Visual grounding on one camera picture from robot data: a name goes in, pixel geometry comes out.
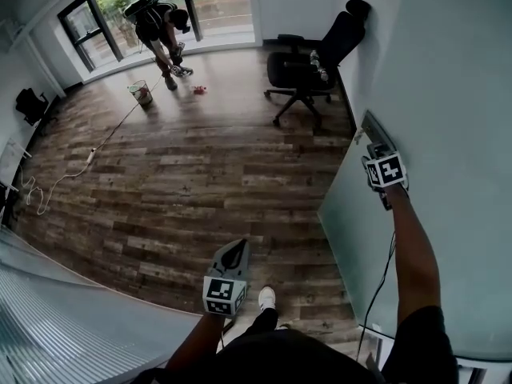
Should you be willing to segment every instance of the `person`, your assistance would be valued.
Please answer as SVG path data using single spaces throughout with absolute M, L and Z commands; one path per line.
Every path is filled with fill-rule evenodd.
M 240 337 L 217 353 L 224 318 L 205 314 L 176 350 L 165 369 L 141 373 L 135 384 L 191 380 L 289 381 L 309 377 L 337 382 L 458 382 L 457 361 L 446 336 L 441 310 L 438 265 L 421 223 L 400 185 L 386 188 L 393 209 L 398 277 L 398 330 L 382 372 L 370 371 L 352 358 L 292 329 L 276 330 L 275 294 L 259 294 L 261 313 Z
M 189 14 L 173 3 L 160 3 L 158 0 L 137 0 L 124 11 L 125 17 L 135 24 L 135 33 L 142 44 L 156 56 L 156 64 L 169 90 L 176 90 L 178 84 L 171 74 L 183 77 L 192 74 L 191 68 L 181 66 L 182 48 L 176 41 L 174 29 L 186 33 Z M 170 60 L 162 44 L 168 49 Z

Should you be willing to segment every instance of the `forearm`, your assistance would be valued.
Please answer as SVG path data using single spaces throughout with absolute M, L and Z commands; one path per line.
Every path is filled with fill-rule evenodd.
M 424 306 L 440 306 L 438 264 L 432 245 L 400 186 L 386 189 L 393 207 L 398 279 L 398 322 Z
M 206 313 L 188 335 L 186 340 L 175 351 L 166 368 L 180 370 L 215 356 L 218 342 L 221 339 L 225 318 Z
M 169 36 L 169 40 L 173 45 L 173 48 L 178 47 L 178 41 L 176 41 L 176 33 L 174 32 L 174 27 L 167 24 L 166 30 L 167 30 L 167 35 Z
M 165 64 L 167 64 L 169 67 L 172 67 L 173 64 L 172 62 L 170 62 L 170 60 L 168 59 L 168 57 L 166 56 L 166 53 L 164 52 L 163 48 L 162 48 L 162 45 L 160 44 L 160 42 L 157 44 L 157 43 L 154 43 L 154 42 L 151 42 L 151 44 L 153 45 L 153 48 L 154 48 L 154 53 L 156 54 L 156 56 L 158 58 L 160 58 Z

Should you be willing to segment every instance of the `white sneaker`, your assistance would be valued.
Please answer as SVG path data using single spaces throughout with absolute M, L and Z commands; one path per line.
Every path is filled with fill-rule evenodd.
M 271 287 L 265 286 L 259 292 L 258 304 L 261 311 L 264 309 L 275 309 L 275 292 Z

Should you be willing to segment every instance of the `window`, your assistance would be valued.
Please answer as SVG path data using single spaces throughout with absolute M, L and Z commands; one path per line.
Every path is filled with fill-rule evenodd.
M 133 1 L 77 0 L 58 15 L 90 71 L 147 50 L 138 40 L 135 26 L 122 15 Z M 205 36 L 253 31 L 249 0 L 159 1 L 172 2 L 189 12 L 194 32 L 178 34 L 180 41 L 200 41 Z

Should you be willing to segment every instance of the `black backpack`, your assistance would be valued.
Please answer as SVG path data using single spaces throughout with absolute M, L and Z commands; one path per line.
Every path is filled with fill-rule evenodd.
M 155 6 L 157 3 L 158 0 L 137 0 L 125 8 L 123 15 L 129 22 L 136 24 L 138 14 L 148 11 L 149 8 Z

